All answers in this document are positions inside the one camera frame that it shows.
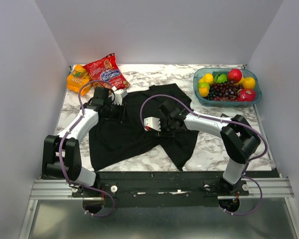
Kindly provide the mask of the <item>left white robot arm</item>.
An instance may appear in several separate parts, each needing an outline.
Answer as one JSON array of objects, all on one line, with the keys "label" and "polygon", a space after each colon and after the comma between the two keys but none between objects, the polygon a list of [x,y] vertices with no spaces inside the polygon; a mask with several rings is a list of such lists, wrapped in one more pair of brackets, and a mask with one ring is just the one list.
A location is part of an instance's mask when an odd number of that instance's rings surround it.
[{"label": "left white robot arm", "polygon": [[84,185],[88,196],[100,193],[97,174],[82,166],[80,144],[100,120],[122,123],[126,105],[123,98],[126,90],[96,87],[93,97],[86,103],[80,100],[81,109],[77,117],[58,135],[48,135],[43,145],[42,174],[65,179],[72,185]]}]

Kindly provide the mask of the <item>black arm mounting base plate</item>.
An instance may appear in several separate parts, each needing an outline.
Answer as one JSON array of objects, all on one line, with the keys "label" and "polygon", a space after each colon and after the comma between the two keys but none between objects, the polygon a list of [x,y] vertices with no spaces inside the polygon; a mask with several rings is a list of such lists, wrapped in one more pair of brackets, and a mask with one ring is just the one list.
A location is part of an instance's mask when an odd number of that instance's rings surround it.
[{"label": "black arm mounting base plate", "polygon": [[254,181],[256,178],[281,178],[281,176],[277,170],[250,171],[236,185],[229,186],[222,181],[221,171],[99,172],[96,190],[82,186],[68,186],[89,196],[97,194],[103,196],[101,200],[73,199],[81,201],[82,207],[90,212],[97,212],[102,208],[196,206],[222,207],[236,211],[242,199],[219,200],[217,197],[232,196],[241,192],[248,179]]}]

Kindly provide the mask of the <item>black t-shirt garment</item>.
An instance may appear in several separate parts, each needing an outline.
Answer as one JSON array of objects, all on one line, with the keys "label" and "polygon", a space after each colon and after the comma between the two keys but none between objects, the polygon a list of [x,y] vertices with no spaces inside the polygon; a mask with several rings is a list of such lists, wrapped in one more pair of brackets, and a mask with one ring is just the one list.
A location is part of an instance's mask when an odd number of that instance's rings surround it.
[{"label": "black t-shirt garment", "polygon": [[123,123],[101,119],[89,131],[90,160],[94,170],[146,153],[160,145],[177,169],[182,170],[192,157],[197,142],[197,131],[182,130],[172,137],[158,136],[145,131],[143,117],[161,117],[159,106],[167,96],[179,99],[190,107],[191,99],[177,84],[150,86],[148,90],[130,92],[124,97],[126,112]]}]

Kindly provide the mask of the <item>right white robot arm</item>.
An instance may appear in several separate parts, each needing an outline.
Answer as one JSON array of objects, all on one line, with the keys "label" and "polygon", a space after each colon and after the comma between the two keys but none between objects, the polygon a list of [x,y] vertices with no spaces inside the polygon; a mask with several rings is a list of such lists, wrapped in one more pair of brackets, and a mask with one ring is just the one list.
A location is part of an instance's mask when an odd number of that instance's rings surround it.
[{"label": "right white robot arm", "polygon": [[166,101],[159,106],[162,118],[155,120],[154,129],[166,139],[162,144],[182,168],[196,146],[199,132],[222,139],[229,162],[219,183],[220,191],[231,195],[247,169],[250,157],[260,146],[261,138],[242,115],[233,118],[211,117],[193,112],[184,106]]}]

